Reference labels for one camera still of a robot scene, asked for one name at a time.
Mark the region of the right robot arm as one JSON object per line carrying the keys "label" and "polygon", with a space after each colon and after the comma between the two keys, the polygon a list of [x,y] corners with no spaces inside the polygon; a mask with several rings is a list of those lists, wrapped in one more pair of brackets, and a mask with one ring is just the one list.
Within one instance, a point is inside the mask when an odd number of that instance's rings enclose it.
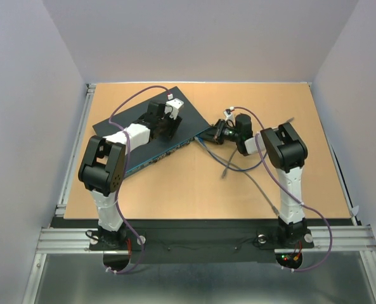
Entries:
{"label": "right robot arm", "polygon": [[215,144],[231,141],[244,156],[266,153],[277,172],[278,177],[273,180],[280,188],[276,239],[280,245],[291,247],[308,233],[301,191],[308,149],[290,122],[263,129],[257,134],[253,134],[251,127],[251,118],[239,114],[234,124],[220,119],[198,137]]}

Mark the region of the grey ethernet cable long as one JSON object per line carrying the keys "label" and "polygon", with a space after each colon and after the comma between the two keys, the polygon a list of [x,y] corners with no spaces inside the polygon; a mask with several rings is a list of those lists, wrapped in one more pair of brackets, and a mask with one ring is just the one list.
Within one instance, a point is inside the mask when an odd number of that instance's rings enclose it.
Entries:
{"label": "grey ethernet cable long", "polygon": [[235,148],[235,149],[233,150],[233,152],[232,152],[232,154],[230,155],[228,161],[226,162],[226,166],[225,166],[225,168],[224,168],[224,170],[223,170],[223,172],[222,172],[222,174],[221,174],[221,178],[222,178],[222,179],[226,177],[226,174],[228,173],[228,170],[229,170],[229,168],[230,168],[230,165],[231,165],[231,163],[232,163],[233,157],[234,157],[234,155],[235,155],[236,152],[237,152],[237,148]]}

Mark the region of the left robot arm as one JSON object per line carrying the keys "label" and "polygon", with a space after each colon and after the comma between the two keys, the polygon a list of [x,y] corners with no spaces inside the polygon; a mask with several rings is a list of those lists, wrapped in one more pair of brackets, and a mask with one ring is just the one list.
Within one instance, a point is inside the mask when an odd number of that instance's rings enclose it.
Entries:
{"label": "left robot arm", "polygon": [[93,136],[86,147],[78,178],[91,193],[98,211],[98,232],[87,233],[95,244],[113,250],[126,243],[126,224],[118,208],[118,191],[126,174],[131,151],[158,136],[171,139],[182,118],[184,102],[178,98],[166,103],[151,101],[146,113],[126,128],[106,137]]}

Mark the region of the grey ethernet cable short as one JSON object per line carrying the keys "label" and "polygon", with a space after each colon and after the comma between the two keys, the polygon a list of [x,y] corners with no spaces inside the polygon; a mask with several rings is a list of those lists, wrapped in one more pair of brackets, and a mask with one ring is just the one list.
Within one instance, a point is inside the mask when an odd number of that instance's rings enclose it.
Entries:
{"label": "grey ethernet cable short", "polygon": [[255,186],[258,188],[258,190],[260,191],[260,193],[263,195],[263,197],[265,198],[265,200],[267,201],[267,203],[269,204],[269,206],[271,207],[273,213],[276,215],[276,216],[279,216],[279,211],[277,209],[277,207],[272,203],[272,201],[270,200],[270,198],[268,197],[268,195],[265,193],[265,191],[263,190],[263,188],[259,185],[259,183],[255,180],[255,178],[253,178],[248,172],[247,170],[239,167],[238,165],[235,165],[234,163],[229,163],[228,166],[226,167],[225,170],[227,170],[228,168],[230,170],[232,170],[232,167],[234,167],[238,172],[241,172],[241,173],[244,173],[254,184]]}

